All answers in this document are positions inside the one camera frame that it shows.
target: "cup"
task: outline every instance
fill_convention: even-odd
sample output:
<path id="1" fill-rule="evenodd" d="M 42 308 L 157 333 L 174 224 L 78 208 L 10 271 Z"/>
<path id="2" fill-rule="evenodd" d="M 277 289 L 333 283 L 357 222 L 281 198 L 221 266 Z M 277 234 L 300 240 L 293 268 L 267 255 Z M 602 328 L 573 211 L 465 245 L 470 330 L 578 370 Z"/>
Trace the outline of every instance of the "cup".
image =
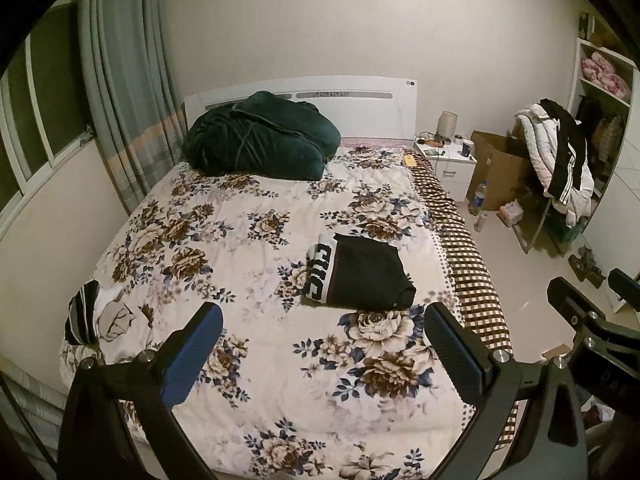
<path id="1" fill-rule="evenodd" d="M 462 156 L 469 156 L 471 155 L 471 150 L 474 146 L 474 143 L 472 140 L 469 139 L 464 139 L 462 141 Z"/>

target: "white headboard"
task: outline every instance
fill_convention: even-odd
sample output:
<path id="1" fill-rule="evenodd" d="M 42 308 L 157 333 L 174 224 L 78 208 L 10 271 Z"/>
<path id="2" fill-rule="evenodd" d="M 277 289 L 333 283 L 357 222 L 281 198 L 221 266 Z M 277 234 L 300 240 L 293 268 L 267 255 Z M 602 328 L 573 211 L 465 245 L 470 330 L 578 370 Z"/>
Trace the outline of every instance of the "white headboard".
<path id="1" fill-rule="evenodd" d="M 411 139 L 415 137 L 418 83 L 376 76 L 327 75 L 270 79 L 217 88 L 184 98 L 187 124 L 207 110 L 268 90 L 292 101 L 313 103 L 343 137 Z"/>

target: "gray curtain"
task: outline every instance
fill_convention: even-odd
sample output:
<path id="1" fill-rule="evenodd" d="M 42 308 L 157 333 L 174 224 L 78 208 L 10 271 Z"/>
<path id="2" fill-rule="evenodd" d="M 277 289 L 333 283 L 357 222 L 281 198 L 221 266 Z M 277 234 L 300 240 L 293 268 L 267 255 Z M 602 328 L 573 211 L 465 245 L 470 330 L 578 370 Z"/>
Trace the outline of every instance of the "gray curtain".
<path id="1" fill-rule="evenodd" d="M 57 458 L 58 437 L 65 409 L 66 397 L 59 391 L 41 383 L 8 359 L 0 356 L 0 373 L 9 386 L 18 405 L 50 455 Z M 0 415 L 14 433 L 15 439 L 31 463 L 46 479 L 56 475 L 30 439 L 14 409 L 0 390 Z"/>
<path id="2" fill-rule="evenodd" d="M 95 131 L 131 212 L 178 162 L 186 132 L 162 48 L 161 0 L 79 0 L 78 6 Z"/>

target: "white window frame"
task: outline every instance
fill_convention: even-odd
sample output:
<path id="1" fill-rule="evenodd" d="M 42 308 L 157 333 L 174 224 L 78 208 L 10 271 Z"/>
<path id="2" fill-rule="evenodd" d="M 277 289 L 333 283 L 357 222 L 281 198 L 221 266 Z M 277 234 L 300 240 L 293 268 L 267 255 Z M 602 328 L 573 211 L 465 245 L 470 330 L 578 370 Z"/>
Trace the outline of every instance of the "white window frame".
<path id="1" fill-rule="evenodd" d="M 56 0 L 50 9 L 69 5 L 76 1 L 77 0 Z M 87 132 L 83 132 L 57 155 L 54 155 L 49 139 L 47 138 L 42 116 L 40 115 L 40 108 L 38 107 L 38 99 L 36 97 L 33 70 L 31 67 L 31 35 L 28 35 L 24 41 L 24 53 L 31 110 L 36 120 L 42 145 L 47 154 L 47 161 L 33 174 L 28 168 L 28 165 L 26 165 L 24 155 L 22 154 L 22 147 L 20 146 L 17 132 L 15 131 L 13 112 L 10 108 L 10 99 L 8 98 L 8 75 L 5 72 L 2 78 L 0 78 L 0 134 L 19 191 L 9 200 L 4 208 L 0 210 L 0 240 L 22 208 L 44 183 L 87 143 L 88 137 Z"/>

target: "metal bolt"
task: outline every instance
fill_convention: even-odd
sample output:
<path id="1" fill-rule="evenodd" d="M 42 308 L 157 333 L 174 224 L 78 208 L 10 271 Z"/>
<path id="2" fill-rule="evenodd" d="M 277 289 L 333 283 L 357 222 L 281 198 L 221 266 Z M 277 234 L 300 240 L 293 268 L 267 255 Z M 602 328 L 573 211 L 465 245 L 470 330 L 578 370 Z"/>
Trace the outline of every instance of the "metal bolt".
<path id="1" fill-rule="evenodd" d="M 89 370 L 95 366 L 95 359 L 93 357 L 85 357 L 80 361 L 80 367 L 82 370 Z"/>
<path id="2" fill-rule="evenodd" d="M 553 361 L 556 367 L 560 368 L 561 370 L 566 368 L 566 361 L 564 360 L 564 358 L 554 357 Z"/>
<path id="3" fill-rule="evenodd" d="M 495 350 L 494 359 L 499 363 L 505 363 L 509 360 L 509 353 L 504 350 Z"/>
<path id="4" fill-rule="evenodd" d="M 140 352 L 136 356 L 136 359 L 143 363 L 149 363 L 153 360 L 154 357 L 156 357 L 156 352 L 150 349 L 146 349 Z"/>

